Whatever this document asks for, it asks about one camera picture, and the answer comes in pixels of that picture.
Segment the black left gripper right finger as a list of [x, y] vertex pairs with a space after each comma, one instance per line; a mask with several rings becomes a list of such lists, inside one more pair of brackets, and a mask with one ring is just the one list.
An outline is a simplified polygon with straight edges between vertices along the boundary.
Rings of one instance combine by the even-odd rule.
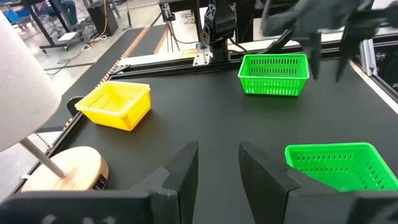
[[239, 145], [256, 223], [397, 223], [397, 177], [372, 144], [289, 145], [284, 155]]

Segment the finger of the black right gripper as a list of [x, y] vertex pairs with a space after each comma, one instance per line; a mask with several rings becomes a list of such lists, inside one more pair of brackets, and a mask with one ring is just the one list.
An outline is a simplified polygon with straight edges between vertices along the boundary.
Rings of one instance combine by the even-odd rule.
[[340, 60], [338, 69], [336, 71], [335, 81], [338, 82], [348, 64], [348, 60], [352, 58], [358, 51], [358, 45], [360, 43], [361, 31], [355, 27], [345, 27], [340, 42]]
[[322, 38], [321, 33], [309, 33], [309, 35], [303, 39], [302, 47], [308, 56], [308, 62], [311, 69], [311, 73], [314, 80], [318, 79], [320, 60], [322, 59]]

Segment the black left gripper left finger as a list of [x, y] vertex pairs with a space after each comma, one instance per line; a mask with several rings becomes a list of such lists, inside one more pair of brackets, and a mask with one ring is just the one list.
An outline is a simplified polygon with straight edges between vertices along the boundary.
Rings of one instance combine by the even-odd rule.
[[191, 223], [198, 141], [129, 190], [39, 191], [1, 203], [1, 223]]

